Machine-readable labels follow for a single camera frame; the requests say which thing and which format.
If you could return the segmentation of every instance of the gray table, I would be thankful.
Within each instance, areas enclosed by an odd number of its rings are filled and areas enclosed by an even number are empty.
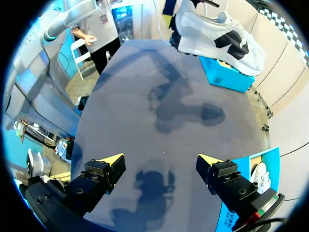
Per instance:
[[[163,41],[128,41],[99,78],[81,117],[72,178],[90,159],[125,154],[113,193],[85,218],[119,232],[215,231],[221,200],[196,172],[199,153],[261,151],[245,94],[208,84],[197,57]]]

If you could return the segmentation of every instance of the blue box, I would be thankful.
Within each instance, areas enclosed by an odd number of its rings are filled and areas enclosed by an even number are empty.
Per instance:
[[[271,148],[260,153],[250,155],[247,157],[232,160],[238,165],[237,171],[240,171],[242,176],[250,180],[251,177],[251,159],[261,156],[262,162],[265,163],[266,169],[269,172],[271,180],[270,187],[278,191],[280,181],[280,149],[279,147]],[[231,228],[235,225],[238,215],[234,212],[231,213],[227,206],[222,203],[221,212],[217,224],[216,232],[232,232]]]
[[[253,76],[246,76],[217,59],[199,57],[209,84],[246,92],[255,81]]]

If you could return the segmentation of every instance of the screw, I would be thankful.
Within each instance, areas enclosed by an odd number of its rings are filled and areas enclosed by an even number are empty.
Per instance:
[[[224,180],[225,180],[225,181],[228,181],[230,178],[231,178],[231,177],[230,177],[229,175],[225,175],[225,176],[224,176]]]
[[[37,199],[37,204],[41,204],[41,203],[42,203],[42,198],[39,197],[39,198]]]
[[[77,194],[83,194],[84,190],[82,190],[81,188],[78,188],[76,192]]]
[[[244,190],[244,189],[240,189],[240,190],[239,190],[239,194],[240,194],[240,195],[244,195],[245,193],[246,193],[246,190]]]
[[[255,187],[255,188],[257,188],[257,187],[259,186],[259,183],[253,182],[253,183],[252,183],[252,186]]]
[[[97,181],[97,180],[98,180],[98,175],[97,175],[97,174],[93,174],[93,175],[92,175],[92,179],[95,180],[95,181]]]
[[[85,176],[86,175],[86,171],[81,171],[81,176]]]

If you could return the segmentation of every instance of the white chair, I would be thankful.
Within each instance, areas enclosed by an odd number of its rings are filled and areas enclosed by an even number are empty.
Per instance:
[[[71,52],[72,52],[72,55],[73,55],[73,58],[74,58],[74,62],[76,64],[77,70],[78,70],[82,80],[84,80],[82,73],[86,72],[87,70],[89,70],[89,69],[91,69],[95,66],[94,64],[87,66],[87,64],[85,63],[86,68],[80,70],[80,67],[79,67],[78,64],[83,62],[84,60],[88,59],[90,57],[90,52],[87,52],[86,54],[84,54],[80,57],[75,57],[74,50],[83,46],[84,44],[85,44],[85,40],[79,39],[78,41],[75,41],[71,45]]]

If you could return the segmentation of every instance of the sneaker sole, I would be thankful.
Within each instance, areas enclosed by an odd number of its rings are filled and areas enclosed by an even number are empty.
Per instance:
[[[222,60],[233,66],[244,75],[257,76],[261,73],[261,71],[248,68],[246,65],[235,59],[232,55],[222,51],[220,48],[213,47],[211,45],[192,42],[192,39],[188,39],[180,35],[173,35],[171,37],[170,43],[181,53]]]

